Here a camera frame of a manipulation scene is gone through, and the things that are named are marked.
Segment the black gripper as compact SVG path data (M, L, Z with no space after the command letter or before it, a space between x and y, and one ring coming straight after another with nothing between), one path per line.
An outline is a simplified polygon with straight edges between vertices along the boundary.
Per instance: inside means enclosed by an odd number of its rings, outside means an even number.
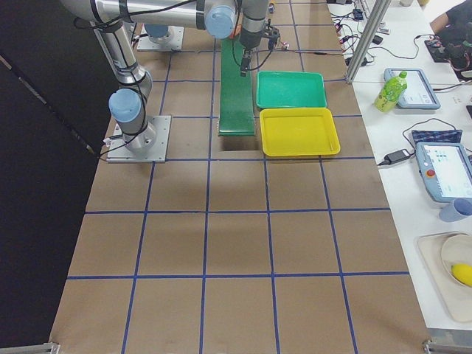
M280 39L280 31L267 24L264 29L263 37L268 40L268 49L275 49ZM249 71L251 63L251 50L244 49L240 63L240 76L245 77Z

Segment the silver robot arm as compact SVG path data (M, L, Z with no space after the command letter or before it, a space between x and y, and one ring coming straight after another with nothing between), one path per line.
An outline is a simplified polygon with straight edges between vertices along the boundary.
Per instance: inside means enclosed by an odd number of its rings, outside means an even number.
M74 26L85 21L83 29L94 30L114 71L119 88L108 100L112 117L120 130L120 145L108 152L113 161L122 159L154 161L154 148L165 152L166 141L159 140L161 120L146 113L152 77L137 61L125 24L167 25L206 30L223 39L236 29L236 15L265 15L266 1L63 1L75 15Z
M242 46L242 54L234 62L245 77L253 69L252 52L261 40L268 39L272 50L280 38L279 30L266 18L268 7L268 1L163 1L144 12L142 23L193 27L221 40L235 36Z

